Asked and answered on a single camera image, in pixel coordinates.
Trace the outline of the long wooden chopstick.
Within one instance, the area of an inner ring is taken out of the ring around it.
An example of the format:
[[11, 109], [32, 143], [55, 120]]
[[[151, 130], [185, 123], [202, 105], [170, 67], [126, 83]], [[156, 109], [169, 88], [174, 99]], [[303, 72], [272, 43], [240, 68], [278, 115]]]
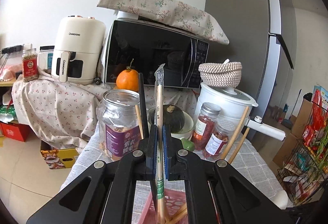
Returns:
[[143, 132], [143, 127], [142, 127], [142, 118], [141, 118], [141, 112], [139, 105], [135, 105], [135, 111], [137, 114], [137, 120], [138, 120], [138, 126], [141, 134], [141, 139], [144, 139], [144, 132]]

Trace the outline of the small jar red goji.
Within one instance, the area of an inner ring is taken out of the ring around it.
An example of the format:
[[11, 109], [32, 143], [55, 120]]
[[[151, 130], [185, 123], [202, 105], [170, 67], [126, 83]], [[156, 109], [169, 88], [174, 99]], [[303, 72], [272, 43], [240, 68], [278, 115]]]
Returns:
[[216, 104], [209, 102], [202, 104], [191, 138], [195, 150], [200, 151], [205, 148], [211, 137], [211, 133], [215, 127], [216, 119], [219, 116], [220, 111], [221, 108]]

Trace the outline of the wooden chopstick slanted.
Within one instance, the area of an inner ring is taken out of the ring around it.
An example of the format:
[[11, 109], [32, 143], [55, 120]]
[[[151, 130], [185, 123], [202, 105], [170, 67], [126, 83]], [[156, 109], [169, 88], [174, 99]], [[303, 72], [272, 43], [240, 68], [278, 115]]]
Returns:
[[233, 136], [231, 137], [229, 143], [226, 145], [226, 147], [225, 147], [225, 149], [224, 149], [224, 151], [223, 151], [223, 153], [221, 155], [221, 158], [223, 160], [225, 160], [226, 156], [230, 152], [231, 147], [233, 146], [234, 142], [236, 141], [237, 137], [239, 136], [239, 133], [241, 132], [242, 128], [245, 126], [245, 124], [246, 124], [246, 117], [247, 117], [248, 111], [249, 111], [249, 106], [247, 106], [244, 109], [244, 112], [242, 114], [242, 117], [241, 117], [238, 125], [237, 125], [237, 128], [234, 131]]

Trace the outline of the floral pink cloth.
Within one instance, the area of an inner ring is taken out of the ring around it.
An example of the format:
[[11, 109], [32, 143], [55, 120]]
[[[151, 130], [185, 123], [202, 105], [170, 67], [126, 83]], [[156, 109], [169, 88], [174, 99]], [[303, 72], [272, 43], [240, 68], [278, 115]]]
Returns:
[[19, 123], [56, 149], [82, 151], [95, 133], [114, 118], [106, 110], [103, 95], [110, 86], [62, 83], [44, 71], [36, 80], [19, 77], [12, 99]]

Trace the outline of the red box on floor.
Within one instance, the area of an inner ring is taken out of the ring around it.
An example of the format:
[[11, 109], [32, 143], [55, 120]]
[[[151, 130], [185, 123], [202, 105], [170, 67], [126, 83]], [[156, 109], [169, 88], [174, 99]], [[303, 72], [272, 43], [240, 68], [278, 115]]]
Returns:
[[30, 134], [30, 127], [24, 124], [3, 123], [1, 122], [3, 135], [7, 138], [25, 142]]

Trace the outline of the pink perforated utensil basket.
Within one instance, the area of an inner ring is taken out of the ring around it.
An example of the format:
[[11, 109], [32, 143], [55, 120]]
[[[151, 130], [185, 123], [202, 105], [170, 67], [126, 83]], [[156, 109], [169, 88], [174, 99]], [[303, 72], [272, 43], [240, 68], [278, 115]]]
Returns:
[[[166, 214], [168, 215], [169, 221], [172, 216], [180, 209], [182, 205], [186, 203], [186, 195], [182, 191], [175, 191], [170, 189], [165, 189], [165, 206]], [[145, 206], [138, 220], [138, 223], [157, 223], [157, 212], [154, 208], [152, 194], [148, 195]], [[188, 223], [188, 216], [182, 218], [178, 223]]]

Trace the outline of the grey checked tablecloth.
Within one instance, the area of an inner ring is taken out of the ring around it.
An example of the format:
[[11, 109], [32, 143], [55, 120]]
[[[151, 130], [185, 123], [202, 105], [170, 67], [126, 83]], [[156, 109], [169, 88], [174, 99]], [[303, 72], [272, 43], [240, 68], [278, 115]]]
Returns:
[[[101, 149], [101, 141], [99, 126], [96, 126], [94, 134], [72, 166], [69, 175], [60, 188], [61, 190], [95, 161], [103, 160], [107, 163], [112, 161]], [[270, 200], [283, 190], [273, 171], [248, 140], [244, 141], [232, 162], [232, 166]], [[143, 210], [148, 208], [146, 205], [148, 198], [152, 198], [150, 183], [148, 181], [137, 181], [132, 215], [133, 223], [138, 223]]]

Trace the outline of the orange tangerine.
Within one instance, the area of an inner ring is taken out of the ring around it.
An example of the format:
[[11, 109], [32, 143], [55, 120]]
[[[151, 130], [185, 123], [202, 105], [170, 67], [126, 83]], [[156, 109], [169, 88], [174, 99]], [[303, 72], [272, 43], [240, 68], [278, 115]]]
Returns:
[[131, 90], [138, 92], [138, 72], [132, 69], [133, 60], [126, 69], [119, 73], [116, 79], [116, 86], [118, 89]]

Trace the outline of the small jar dried fruit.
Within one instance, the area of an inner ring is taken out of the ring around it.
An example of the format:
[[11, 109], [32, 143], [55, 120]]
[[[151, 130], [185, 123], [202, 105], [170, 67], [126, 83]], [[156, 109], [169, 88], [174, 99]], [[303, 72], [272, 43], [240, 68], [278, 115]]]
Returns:
[[210, 139], [203, 149], [203, 156], [208, 160], [217, 160], [231, 136], [236, 130], [235, 125], [224, 118], [218, 118], [211, 133]]

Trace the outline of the red plastic spoon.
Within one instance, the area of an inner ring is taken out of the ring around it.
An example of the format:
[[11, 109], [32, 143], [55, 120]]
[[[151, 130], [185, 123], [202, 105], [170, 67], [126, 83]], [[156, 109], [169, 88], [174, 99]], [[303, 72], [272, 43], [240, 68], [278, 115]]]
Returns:
[[207, 181], [207, 184], [208, 184], [209, 191], [210, 191], [210, 194], [211, 194], [212, 204], [213, 204], [213, 207], [214, 207], [214, 210], [215, 210], [217, 223], [220, 224], [221, 223], [220, 222], [220, 217], [219, 217], [219, 213], [218, 213], [218, 210], [217, 210], [217, 204], [216, 204], [215, 195], [213, 193], [211, 182]]

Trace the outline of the black microwave oven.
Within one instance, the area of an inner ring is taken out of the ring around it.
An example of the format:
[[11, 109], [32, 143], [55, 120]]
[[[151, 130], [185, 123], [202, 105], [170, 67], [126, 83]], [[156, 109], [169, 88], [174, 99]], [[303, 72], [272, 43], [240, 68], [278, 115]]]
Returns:
[[103, 82], [115, 83], [128, 66], [142, 73], [146, 85], [154, 85], [155, 71], [164, 66], [164, 86], [199, 88], [200, 64], [207, 59], [209, 44], [167, 25], [143, 20], [115, 20], [105, 46]]

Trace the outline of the dark green pumpkin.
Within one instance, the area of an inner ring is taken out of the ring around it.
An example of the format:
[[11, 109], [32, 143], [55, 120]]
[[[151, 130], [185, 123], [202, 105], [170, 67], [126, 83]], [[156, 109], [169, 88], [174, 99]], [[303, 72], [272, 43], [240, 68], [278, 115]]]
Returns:
[[175, 105], [163, 105], [162, 124], [168, 125], [172, 133], [178, 133], [185, 124], [183, 111]]

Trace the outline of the yellow printed cardboard box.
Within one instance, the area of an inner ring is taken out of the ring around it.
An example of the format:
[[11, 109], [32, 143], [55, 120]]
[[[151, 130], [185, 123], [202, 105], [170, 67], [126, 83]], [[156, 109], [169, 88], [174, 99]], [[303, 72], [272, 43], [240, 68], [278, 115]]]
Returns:
[[76, 162], [79, 153], [76, 149], [55, 149], [46, 142], [41, 141], [40, 153], [52, 170], [70, 169]]

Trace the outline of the cream air fryer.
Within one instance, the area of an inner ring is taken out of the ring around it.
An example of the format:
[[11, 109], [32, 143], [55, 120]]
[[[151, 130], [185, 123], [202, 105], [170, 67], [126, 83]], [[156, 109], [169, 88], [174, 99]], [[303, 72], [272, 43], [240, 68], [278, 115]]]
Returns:
[[106, 25], [93, 17], [69, 16], [58, 32], [51, 75], [60, 82], [91, 84], [96, 76]]

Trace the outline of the green vegetables bunch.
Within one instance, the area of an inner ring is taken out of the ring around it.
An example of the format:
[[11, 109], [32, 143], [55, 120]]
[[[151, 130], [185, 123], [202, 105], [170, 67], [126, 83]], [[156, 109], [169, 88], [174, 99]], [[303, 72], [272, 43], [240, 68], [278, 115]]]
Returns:
[[319, 148], [317, 150], [317, 156], [316, 156], [317, 160], [320, 160], [320, 155], [323, 153], [323, 149], [327, 144], [327, 138], [328, 138], [328, 126], [326, 126], [324, 129], [324, 134], [323, 137], [321, 138]]

